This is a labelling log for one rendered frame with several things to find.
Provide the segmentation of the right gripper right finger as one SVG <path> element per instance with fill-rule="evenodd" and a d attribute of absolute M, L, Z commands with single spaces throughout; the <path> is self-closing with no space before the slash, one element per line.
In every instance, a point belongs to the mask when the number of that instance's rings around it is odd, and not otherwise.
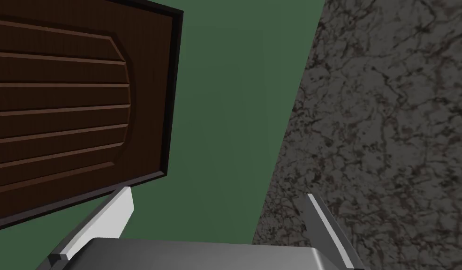
<path fill-rule="evenodd" d="M 299 270 L 365 270 L 365 265 L 318 195 L 307 194 L 303 219 L 311 248 L 300 254 Z"/>

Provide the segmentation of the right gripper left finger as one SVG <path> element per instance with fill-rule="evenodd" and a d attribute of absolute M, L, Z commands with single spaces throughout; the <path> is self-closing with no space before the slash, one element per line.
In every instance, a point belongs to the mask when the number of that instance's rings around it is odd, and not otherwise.
<path fill-rule="evenodd" d="M 114 191 L 58 244 L 48 261 L 70 261 L 94 238 L 120 237 L 133 212 L 131 187 Z"/>

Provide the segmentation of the dark brown panelled door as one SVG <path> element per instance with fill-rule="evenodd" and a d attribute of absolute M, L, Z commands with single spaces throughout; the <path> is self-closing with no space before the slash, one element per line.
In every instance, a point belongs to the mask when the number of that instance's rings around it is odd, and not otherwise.
<path fill-rule="evenodd" d="M 0 230 L 167 175 L 183 19 L 0 0 Z"/>

